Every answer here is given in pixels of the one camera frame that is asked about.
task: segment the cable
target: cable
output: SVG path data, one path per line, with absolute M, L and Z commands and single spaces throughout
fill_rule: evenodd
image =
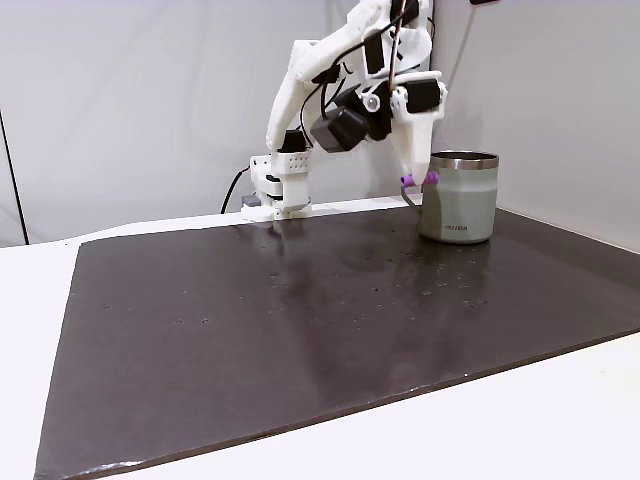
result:
M 342 90 L 342 87 L 344 87 L 344 83 L 347 81 L 346 78 L 343 78 L 342 81 L 340 82 L 340 84 L 338 85 L 338 88 L 336 89 L 335 92 L 333 92 L 333 95 L 331 96 L 331 98 L 329 99 L 329 101 L 327 102 L 327 104 L 325 105 L 325 108 L 328 107 L 329 105 L 331 105 L 331 103 L 336 99 L 336 97 L 340 94 L 340 91 Z M 309 96 L 307 98 L 305 98 L 304 102 L 302 103 L 302 107 L 300 108 L 300 125 L 298 125 L 298 127 L 296 128 L 296 130 L 302 129 L 302 133 L 304 134 L 304 138 L 307 140 L 307 142 L 309 142 L 309 145 L 313 145 L 313 142 L 311 141 L 311 137 L 309 137 L 309 135 L 307 134 L 307 130 L 304 128 L 304 119 L 303 119 L 303 112 L 304 112 L 304 107 L 307 105 L 307 102 L 309 101 L 309 99 L 311 97 L 313 97 L 315 95 L 315 93 L 320 89 L 322 85 L 318 85 L 313 92 L 311 92 L 309 94 Z
M 458 68 L 460 67 L 460 61 L 462 60 L 462 55 L 464 54 L 464 50 L 467 47 L 467 41 L 469 40 L 469 34 L 471 33 L 471 26 L 473 25 L 473 19 L 476 16 L 476 10 L 478 7 L 471 7 L 471 15 L 469 15 L 469 20 L 467 21 L 467 28 L 465 29 L 464 36 L 462 37 L 462 43 L 460 44 L 460 50 L 458 51 L 458 57 L 456 58 L 456 62 L 453 64 L 453 69 L 451 70 L 451 77 L 449 78 L 449 93 L 453 88 L 453 81 L 456 79 L 456 75 L 458 74 Z
M 402 0 L 400 11 L 406 10 L 407 0 Z M 396 26 L 396 32 L 393 36 L 393 46 L 391 47 L 391 58 L 389 59 L 389 91 L 393 92 L 393 79 L 396 76 L 396 55 L 398 54 L 398 42 L 400 41 L 400 29 L 402 28 L 402 19 Z
M 427 17 L 427 20 L 429 20 L 429 23 L 431 24 L 431 41 L 433 42 L 436 38 L 436 22 L 434 22 L 431 17 Z
M 309 96 L 304 99 L 304 102 L 302 102 L 302 107 L 300 107 L 300 127 L 299 128 L 302 128 L 302 134 L 304 135 L 304 138 L 309 145 L 313 145 L 313 143 L 311 142 L 311 138 L 309 138 L 309 135 L 307 134 L 307 130 L 304 128 L 304 119 L 303 119 L 304 107 L 307 106 L 307 102 L 309 101 L 309 99 L 313 97 L 316 94 L 316 92 L 320 90 L 321 87 L 322 87 L 322 84 L 314 88 L 313 92 L 311 92 Z
M 229 203 L 229 199 L 231 198 L 231 193 L 233 192 L 233 189 L 236 186 L 236 183 L 238 183 L 238 180 L 240 180 L 240 177 L 242 176 L 242 174 L 244 172 L 246 172 L 247 170 L 249 170 L 249 167 L 240 170 L 237 174 L 236 174 L 236 178 L 233 179 L 233 182 L 231 182 L 231 186 L 229 187 L 229 191 L 227 192 L 227 196 L 224 199 L 224 203 L 222 204 L 222 210 L 220 211 L 220 213 L 224 213 L 227 211 L 227 204 Z
M 366 40 L 364 40 L 364 41 L 358 43 L 357 45 L 354 45 L 353 47 L 348 48 L 347 50 L 342 52 L 340 55 L 338 55 L 338 57 L 336 57 L 336 59 L 333 61 L 333 63 L 331 64 L 331 67 L 329 67 L 329 69 L 335 67 L 338 63 L 340 63 L 340 60 L 342 60 L 344 57 L 346 57 L 350 53 L 353 53 L 356 50 L 358 50 L 359 48 L 364 47 L 366 42 L 368 42 L 372 38 L 375 38 L 376 36 L 381 37 L 384 32 L 386 32 L 391 27 L 393 27 L 395 24 L 397 24 L 402 19 L 404 19 L 405 15 L 409 12 L 409 7 L 411 7 L 417 1 L 418 0 L 409 0 L 407 2 L 407 5 L 406 5 L 405 9 L 396 18 L 394 18 L 386 27 L 384 27 L 379 32 L 376 32 L 373 35 L 369 36 Z M 328 86 L 328 83 L 326 82 L 326 80 L 324 82 L 322 82 L 322 95 L 321 95 L 322 102 L 320 103 L 320 105 L 322 107 L 322 118 L 327 118 L 327 111 L 324 108 L 325 100 L 327 98 L 327 86 Z
M 5 151 L 7 152 L 7 162 L 9 163 L 9 172 L 11 174 L 11 181 L 13 182 L 13 194 L 16 197 L 18 215 L 20 216 L 20 225 L 22 226 L 22 236 L 24 237 L 25 245 L 29 245 L 29 234 L 27 233 L 27 224 L 24 221 L 22 203 L 20 202 L 20 194 L 18 193 L 18 183 L 16 182 L 16 175 L 15 175 L 15 172 L 13 171 L 13 162 L 11 161 L 11 154 L 9 153 L 9 143 L 7 142 L 7 133 L 4 130 L 4 120 L 2 119 L 2 110 L 0 110 L 0 127 L 2 128 L 2 139 L 4 140 L 4 148 L 5 148 Z

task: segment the purple gripper tip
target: purple gripper tip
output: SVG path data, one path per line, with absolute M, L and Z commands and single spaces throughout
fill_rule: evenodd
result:
M 431 171 L 427 173 L 427 177 L 424 179 L 423 185 L 436 185 L 440 180 L 440 175 L 438 172 Z M 400 184 L 403 188 L 415 187 L 416 183 L 413 181 L 413 175 L 405 175 L 404 177 L 400 177 Z
M 413 181 L 413 175 L 405 175 L 404 177 L 400 177 L 400 184 L 403 188 L 415 187 L 416 184 Z

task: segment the white table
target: white table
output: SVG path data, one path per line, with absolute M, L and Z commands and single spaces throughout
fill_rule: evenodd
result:
M 317 205 L 314 215 L 403 206 Z M 246 223 L 239 214 L 147 222 L 0 249 L 3 479 L 33 478 L 78 247 L 98 238 Z M 640 478 L 640 335 L 287 434 L 125 474 L 202 478 Z

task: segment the stainless steel rim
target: stainless steel rim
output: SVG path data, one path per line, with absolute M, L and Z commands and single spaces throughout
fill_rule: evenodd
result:
M 499 164 L 500 157 L 493 153 L 472 152 L 470 150 L 444 150 L 431 154 L 431 166 L 434 168 L 489 170 L 498 168 Z

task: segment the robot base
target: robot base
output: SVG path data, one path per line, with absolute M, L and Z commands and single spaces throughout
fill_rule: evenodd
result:
M 243 205 L 240 213 L 242 218 L 249 220 L 250 222 L 271 222 L 274 220 L 287 220 L 290 218 L 307 218 L 311 215 L 311 204 L 300 210 L 294 210 L 292 212 L 282 212 L 277 208 L 270 207 L 268 205 L 261 205 L 259 207 L 249 207 Z

